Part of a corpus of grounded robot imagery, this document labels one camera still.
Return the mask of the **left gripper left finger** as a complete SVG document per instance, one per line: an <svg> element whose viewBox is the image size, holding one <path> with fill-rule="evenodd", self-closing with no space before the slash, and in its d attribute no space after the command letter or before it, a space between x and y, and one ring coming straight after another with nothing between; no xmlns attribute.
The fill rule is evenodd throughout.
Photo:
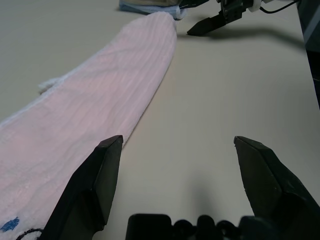
<svg viewBox="0 0 320 240"><path fill-rule="evenodd" d="M46 223L43 240L91 240L107 225L116 187L123 136L101 141L69 179Z"/></svg>

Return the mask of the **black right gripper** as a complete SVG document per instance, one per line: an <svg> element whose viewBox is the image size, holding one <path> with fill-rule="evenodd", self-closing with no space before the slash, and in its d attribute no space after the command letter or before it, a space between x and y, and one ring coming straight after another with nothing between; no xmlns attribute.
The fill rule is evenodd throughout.
<svg viewBox="0 0 320 240"><path fill-rule="evenodd" d="M182 0L180 9L196 8L209 0ZM242 13L253 6L253 0L218 0L221 10L214 17L205 18L197 22L187 31L189 36L204 36L226 24L242 18Z"/></svg>

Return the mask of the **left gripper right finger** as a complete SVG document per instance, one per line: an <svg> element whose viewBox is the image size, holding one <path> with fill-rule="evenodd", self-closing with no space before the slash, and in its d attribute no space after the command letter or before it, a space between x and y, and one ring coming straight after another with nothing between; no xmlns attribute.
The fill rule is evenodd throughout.
<svg viewBox="0 0 320 240"><path fill-rule="evenodd" d="M299 178L262 143L244 136L233 142L254 215L273 222L284 240L318 240L320 207Z"/></svg>

